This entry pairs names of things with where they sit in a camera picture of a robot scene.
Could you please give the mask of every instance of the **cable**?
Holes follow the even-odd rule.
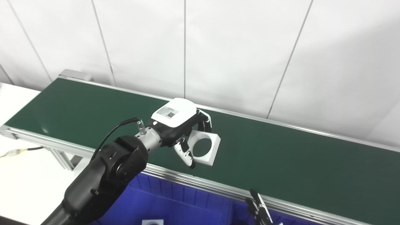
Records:
[[[23,152],[23,151],[38,150],[38,149],[42,149],[42,148],[43,148],[43,147],[40,146],[40,147],[28,148],[28,149],[13,149],[13,150],[8,151],[8,152],[7,152],[6,154],[4,154],[4,155],[1,155],[0,158],[6,157],[6,156],[18,155],[18,154],[20,154],[20,153]]]
[[[138,119],[136,117],[131,118],[131,119],[127,119],[125,121],[120,122],[118,125],[116,125],[113,129],[111,129],[108,134],[103,138],[103,140],[101,141],[100,145],[94,150],[92,158],[90,159],[90,161],[92,161],[95,157],[96,154],[100,151],[100,148],[103,146],[104,142],[107,140],[107,138],[119,127],[124,126],[128,123],[134,123],[134,122],[138,122],[141,121],[141,119]]]
[[[28,148],[27,150],[28,151],[32,151],[32,150],[38,150],[38,149],[42,149],[43,147],[42,146],[40,146],[40,147],[36,147],[36,148]]]

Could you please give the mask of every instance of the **blue plastic crate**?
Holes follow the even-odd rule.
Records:
[[[165,225],[230,225],[232,200],[139,174],[95,224],[141,225],[163,219]]]

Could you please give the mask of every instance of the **wire connector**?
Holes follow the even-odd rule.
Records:
[[[26,150],[28,150],[28,149],[13,149],[13,150],[8,151],[6,154],[0,156],[0,158],[1,158],[1,157],[6,157],[6,156],[18,155],[18,154],[20,154],[21,152],[26,151]]]

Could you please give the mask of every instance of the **round hole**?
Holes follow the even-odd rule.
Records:
[[[193,156],[200,157],[208,153],[211,149],[211,140],[208,138],[200,139],[193,146]]]

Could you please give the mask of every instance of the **white wall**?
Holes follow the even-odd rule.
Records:
[[[400,147],[397,0],[0,0],[0,81],[96,82]]]

